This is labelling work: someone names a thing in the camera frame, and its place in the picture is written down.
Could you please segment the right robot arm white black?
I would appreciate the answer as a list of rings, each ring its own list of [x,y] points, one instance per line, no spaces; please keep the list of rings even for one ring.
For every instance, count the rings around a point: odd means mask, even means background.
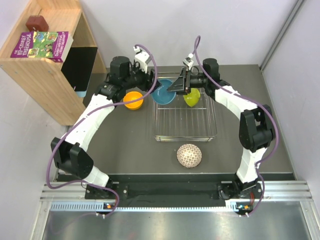
[[[228,82],[221,79],[215,58],[206,58],[201,71],[193,73],[193,60],[183,61],[179,77],[168,87],[178,95],[191,93],[192,88],[203,88],[206,95],[226,107],[239,120],[239,141],[243,147],[240,166],[231,185],[218,185],[219,197],[228,200],[245,198],[257,185],[258,170],[271,142],[277,138],[275,120],[268,105],[258,105],[242,96]]]

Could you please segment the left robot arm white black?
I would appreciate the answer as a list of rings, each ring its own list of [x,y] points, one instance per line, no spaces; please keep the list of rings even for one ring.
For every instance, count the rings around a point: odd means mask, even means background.
[[[109,176],[100,171],[87,154],[89,144],[105,118],[123,106],[126,91],[139,88],[148,96],[159,83],[158,67],[148,71],[148,63],[155,59],[148,51],[135,54],[134,61],[126,56],[116,56],[110,64],[110,72],[97,87],[91,100],[76,123],[61,138],[54,138],[53,147],[46,169],[46,184],[50,189],[51,165],[76,177],[75,182],[87,183],[96,188],[102,198],[109,198],[114,191]]]

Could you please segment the lime green bowl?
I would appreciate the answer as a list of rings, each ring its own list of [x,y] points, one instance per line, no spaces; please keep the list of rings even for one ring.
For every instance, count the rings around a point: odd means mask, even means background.
[[[199,102],[200,98],[201,93],[197,88],[191,88],[190,93],[183,96],[185,103],[191,108]]]

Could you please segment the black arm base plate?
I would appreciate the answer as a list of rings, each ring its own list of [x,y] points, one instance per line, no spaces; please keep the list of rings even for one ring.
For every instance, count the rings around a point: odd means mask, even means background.
[[[224,207],[227,200],[252,203],[262,195],[256,180],[242,184],[234,173],[111,174],[107,187],[119,207]]]

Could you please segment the blue bowl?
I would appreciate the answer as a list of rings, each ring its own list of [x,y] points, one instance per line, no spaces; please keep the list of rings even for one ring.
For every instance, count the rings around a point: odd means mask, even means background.
[[[158,82],[161,86],[154,90],[151,97],[159,105],[168,105],[176,98],[176,92],[167,91],[173,82],[167,78],[161,78]]]

